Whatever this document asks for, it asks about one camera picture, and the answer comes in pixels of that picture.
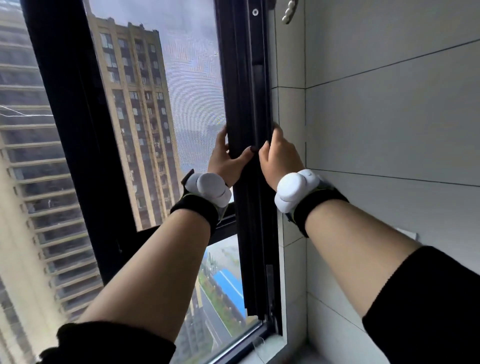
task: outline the cloudy sky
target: cloudy sky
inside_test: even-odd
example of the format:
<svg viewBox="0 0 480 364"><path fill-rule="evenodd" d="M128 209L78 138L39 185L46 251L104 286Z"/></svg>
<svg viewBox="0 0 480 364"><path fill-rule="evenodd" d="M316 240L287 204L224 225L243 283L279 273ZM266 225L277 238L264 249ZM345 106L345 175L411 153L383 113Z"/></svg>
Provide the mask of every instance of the cloudy sky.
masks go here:
<svg viewBox="0 0 480 364"><path fill-rule="evenodd" d="M206 171L225 123L213 0L90 0L93 14L158 30L184 173Z"/></svg>

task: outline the black wristband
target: black wristband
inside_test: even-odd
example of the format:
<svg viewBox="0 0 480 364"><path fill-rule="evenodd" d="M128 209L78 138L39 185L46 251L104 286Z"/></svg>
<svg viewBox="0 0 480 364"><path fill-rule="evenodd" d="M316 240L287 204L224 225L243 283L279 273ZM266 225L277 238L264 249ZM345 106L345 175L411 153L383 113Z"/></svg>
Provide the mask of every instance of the black wristband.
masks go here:
<svg viewBox="0 0 480 364"><path fill-rule="evenodd" d="M297 224L300 232L308 238L308 234L305 230L305 222L308 215L321 203L328 200L342 200L348 202L347 198L343 196L336 188L335 189L321 189L313 191L311 194L305 196L303 200L297 205L293 211L292 220Z"/></svg>
<svg viewBox="0 0 480 364"><path fill-rule="evenodd" d="M218 225L218 211L210 201L205 200L203 197L187 193L171 208L170 214L181 208L186 208L187 210L195 211L202 215L210 224L210 236L213 235Z"/></svg>

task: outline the glass pane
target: glass pane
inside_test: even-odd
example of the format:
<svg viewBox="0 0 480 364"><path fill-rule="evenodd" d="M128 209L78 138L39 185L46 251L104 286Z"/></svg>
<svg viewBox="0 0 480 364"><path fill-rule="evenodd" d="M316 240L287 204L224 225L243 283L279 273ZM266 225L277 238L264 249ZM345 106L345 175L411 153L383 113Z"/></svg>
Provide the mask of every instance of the glass pane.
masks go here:
<svg viewBox="0 0 480 364"><path fill-rule="evenodd" d="M34 363L103 287L20 3L0 17L0 363Z"/></svg>
<svg viewBox="0 0 480 364"><path fill-rule="evenodd" d="M209 246L171 364L204 363L256 324L243 301L237 236Z"/></svg>
<svg viewBox="0 0 480 364"><path fill-rule="evenodd" d="M160 225L225 123L213 0L85 8L137 229Z"/></svg>

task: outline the high-rise building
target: high-rise building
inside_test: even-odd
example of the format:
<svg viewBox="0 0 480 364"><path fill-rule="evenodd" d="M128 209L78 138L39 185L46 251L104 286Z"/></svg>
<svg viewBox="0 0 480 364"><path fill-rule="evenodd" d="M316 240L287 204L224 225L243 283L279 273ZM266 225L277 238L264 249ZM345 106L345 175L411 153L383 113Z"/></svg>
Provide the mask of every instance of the high-rise building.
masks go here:
<svg viewBox="0 0 480 364"><path fill-rule="evenodd" d="M162 223L181 171L158 31L87 14L137 229Z"/></svg>
<svg viewBox="0 0 480 364"><path fill-rule="evenodd" d="M162 223L181 172L157 31L88 12L138 230ZM0 363L34 363L103 284L18 0L0 7ZM211 341L199 284L177 339Z"/></svg>

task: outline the building roof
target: building roof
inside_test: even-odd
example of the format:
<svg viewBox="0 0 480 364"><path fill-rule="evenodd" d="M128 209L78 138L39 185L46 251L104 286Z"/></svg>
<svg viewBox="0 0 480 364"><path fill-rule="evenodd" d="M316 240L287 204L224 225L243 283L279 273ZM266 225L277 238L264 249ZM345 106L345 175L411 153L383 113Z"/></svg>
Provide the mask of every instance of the building roof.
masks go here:
<svg viewBox="0 0 480 364"><path fill-rule="evenodd" d="M228 269L222 269L215 274L213 278L220 286L223 293L233 302L242 317L245 318L245 302L243 301L243 287L241 281L231 274Z"/></svg>

